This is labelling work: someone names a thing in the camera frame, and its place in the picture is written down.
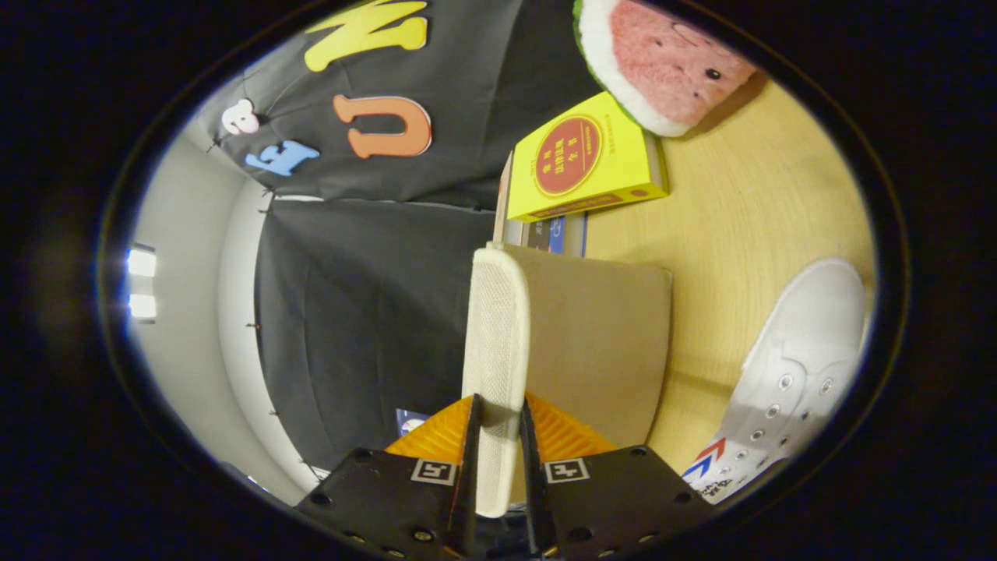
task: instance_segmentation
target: yellow book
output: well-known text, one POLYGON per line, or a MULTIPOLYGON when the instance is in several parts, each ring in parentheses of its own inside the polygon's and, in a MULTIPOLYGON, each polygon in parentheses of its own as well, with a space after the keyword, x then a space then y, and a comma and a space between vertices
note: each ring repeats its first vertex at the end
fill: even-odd
POLYGON ((515 145, 507 218, 536 222, 666 195, 658 138, 603 92, 515 145))

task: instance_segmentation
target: watermelon pillow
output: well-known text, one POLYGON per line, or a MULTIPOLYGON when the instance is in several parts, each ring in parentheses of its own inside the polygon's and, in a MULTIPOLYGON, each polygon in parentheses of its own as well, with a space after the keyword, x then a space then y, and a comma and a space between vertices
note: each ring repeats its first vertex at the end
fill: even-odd
POLYGON ((576 0, 589 70, 640 126, 682 136, 755 73, 719 41, 632 0, 576 0))

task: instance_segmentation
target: white sneaker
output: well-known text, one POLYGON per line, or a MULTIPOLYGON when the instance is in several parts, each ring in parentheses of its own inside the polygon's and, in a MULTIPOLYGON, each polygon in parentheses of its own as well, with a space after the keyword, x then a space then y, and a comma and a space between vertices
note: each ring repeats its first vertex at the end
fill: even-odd
POLYGON ((858 367, 865 291, 847 261, 816 262, 783 290, 742 364, 720 430, 682 477, 716 504, 792 458, 831 419, 858 367))

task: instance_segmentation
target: table surface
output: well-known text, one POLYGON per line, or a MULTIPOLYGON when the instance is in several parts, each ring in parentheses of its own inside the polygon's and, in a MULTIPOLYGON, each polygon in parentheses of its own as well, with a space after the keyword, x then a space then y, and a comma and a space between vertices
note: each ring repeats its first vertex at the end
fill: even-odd
POLYGON ((591 213, 586 256, 674 275, 668 365, 647 444, 681 473, 720 426, 786 283, 813 261, 842 257, 871 303, 874 253, 857 185, 831 139, 764 76, 662 144, 670 195, 591 213))

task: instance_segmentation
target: wall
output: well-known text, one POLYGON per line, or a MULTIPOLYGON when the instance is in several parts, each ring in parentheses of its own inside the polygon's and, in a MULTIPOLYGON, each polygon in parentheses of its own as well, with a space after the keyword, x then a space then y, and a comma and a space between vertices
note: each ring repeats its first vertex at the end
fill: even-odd
POLYGON ((280 419, 270 414, 276 407, 263 380, 256 332, 246 327, 255 320, 256 254, 265 218, 259 211, 270 203, 270 195, 264 193, 258 183, 245 182, 228 221, 218 275, 221 352, 235 397, 253 432, 284 472, 303 491, 310 491, 319 480, 301 463, 280 419))
POLYGON ((253 432, 221 353, 219 259, 244 183, 186 136, 177 138, 146 194, 135 237, 156 249, 156 323, 132 329, 166 400, 201 445, 295 503, 304 491, 253 432))

